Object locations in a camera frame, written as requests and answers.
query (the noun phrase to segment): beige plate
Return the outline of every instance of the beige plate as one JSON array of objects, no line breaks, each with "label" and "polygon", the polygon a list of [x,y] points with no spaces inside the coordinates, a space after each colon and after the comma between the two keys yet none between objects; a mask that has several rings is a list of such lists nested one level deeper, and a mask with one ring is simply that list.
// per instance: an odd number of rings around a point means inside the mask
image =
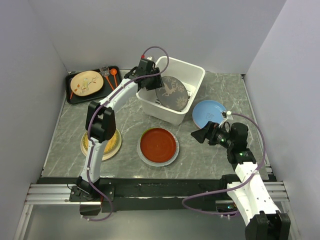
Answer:
[{"label": "beige plate", "polygon": [[[116,129],[113,137],[108,141],[107,145],[105,146],[102,161],[113,157],[119,151],[121,147],[121,142],[122,142],[121,134],[119,130]],[[87,153],[88,153],[88,143],[89,143],[88,135],[85,132],[82,136],[81,143],[80,143],[81,151],[85,156],[87,156]]]},{"label": "beige plate", "polygon": [[70,88],[75,95],[88,96],[98,92],[104,85],[103,77],[96,71],[84,71],[75,75]]}]

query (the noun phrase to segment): gray marble surface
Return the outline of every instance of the gray marble surface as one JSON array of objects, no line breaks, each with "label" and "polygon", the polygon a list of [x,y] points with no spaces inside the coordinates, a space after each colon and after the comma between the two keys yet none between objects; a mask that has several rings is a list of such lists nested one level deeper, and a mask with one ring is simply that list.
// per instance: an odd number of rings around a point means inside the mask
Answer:
[{"label": "gray marble surface", "polygon": [[[116,125],[122,135],[122,146],[114,157],[102,162],[101,176],[220,179],[222,175],[234,173],[223,147],[200,144],[190,136],[191,132],[198,129],[192,120],[192,109],[203,100],[215,100],[227,110],[253,117],[240,74],[206,73],[190,111],[178,126],[146,115],[134,96],[116,113]],[[65,102],[44,166],[43,177],[77,177],[81,173],[86,158],[81,152],[80,141],[85,132],[88,104],[70,105]],[[241,117],[234,120],[248,124],[248,146],[258,162],[261,161],[262,151],[254,125]],[[172,164],[153,167],[139,158],[138,139],[149,128],[164,128],[177,137],[180,153]],[[262,168],[260,173],[264,180],[268,179],[265,168]]]}]

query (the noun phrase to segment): white bin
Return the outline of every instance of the white bin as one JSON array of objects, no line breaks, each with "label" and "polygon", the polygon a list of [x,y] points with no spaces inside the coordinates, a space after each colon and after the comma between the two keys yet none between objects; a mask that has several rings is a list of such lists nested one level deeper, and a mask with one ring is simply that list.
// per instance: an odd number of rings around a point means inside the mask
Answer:
[{"label": "white bin", "polygon": [[[167,57],[161,56],[155,66],[162,71],[167,64]],[[169,58],[168,68],[161,76],[172,76],[180,80],[188,92],[188,103],[181,111],[171,110],[161,105],[157,99],[156,90],[147,91],[145,88],[136,93],[141,102],[143,111],[150,116],[164,120],[174,125],[179,125],[189,111],[197,92],[204,79],[206,71],[200,67],[175,58]]]}]

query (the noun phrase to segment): white wall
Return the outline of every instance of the white wall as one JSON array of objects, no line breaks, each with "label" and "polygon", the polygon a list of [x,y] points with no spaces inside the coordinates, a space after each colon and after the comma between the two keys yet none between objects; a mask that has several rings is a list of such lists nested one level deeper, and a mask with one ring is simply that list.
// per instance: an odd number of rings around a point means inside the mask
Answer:
[{"label": "white wall", "polygon": [[247,72],[285,1],[29,0],[69,71],[131,69],[160,45],[220,73]]},{"label": "white wall", "polygon": [[0,1],[0,239],[12,239],[40,176],[67,74],[25,0]]},{"label": "white wall", "polygon": [[245,82],[302,233],[319,239],[320,2],[287,0]]}]

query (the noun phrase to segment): black tray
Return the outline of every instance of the black tray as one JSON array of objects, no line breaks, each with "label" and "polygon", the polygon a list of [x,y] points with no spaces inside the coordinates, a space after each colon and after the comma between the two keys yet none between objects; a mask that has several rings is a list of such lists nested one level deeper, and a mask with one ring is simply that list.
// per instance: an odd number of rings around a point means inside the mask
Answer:
[{"label": "black tray", "polygon": [[[122,77],[121,77],[121,74],[120,74],[120,70],[117,66],[109,66],[109,70],[111,69],[116,69],[117,71],[117,74],[115,75],[115,78],[116,78],[116,81],[118,83],[118,85],[121,83],[122,81]],[[99,69],[94,69],[92,71],[95,71],[97,73],[100,73],[100,70]],[[70,82],[72,80],[72,78],[79,74],[80,72],[77,72],[77,73],[72,73],[68,76],[65,77],[65,92],[66,92],[66,101],[69,103],[69,104],[80,104],[80,103],[84,103],[84,102],[88,102],[88,101],[92,101],[92,100],[95,100],[95,99],[101,99],[101,98],[104,98],[106,96],[108,96],[113,90],[112,88],[110,87],[107,79],[103,76],[103,86],[102,88],[93,93],[93,94],[90,94],[88,96],[77,96],[75,94],[72,95],[72,98],[70,99],[70,95],[71,95],[71,89],[70,89]],[[113,88],[116,89],[116,83],[115,83],[115,78],[113,75],[109,75],[109,80],[110,80],[110,83],[112,84]]]}]

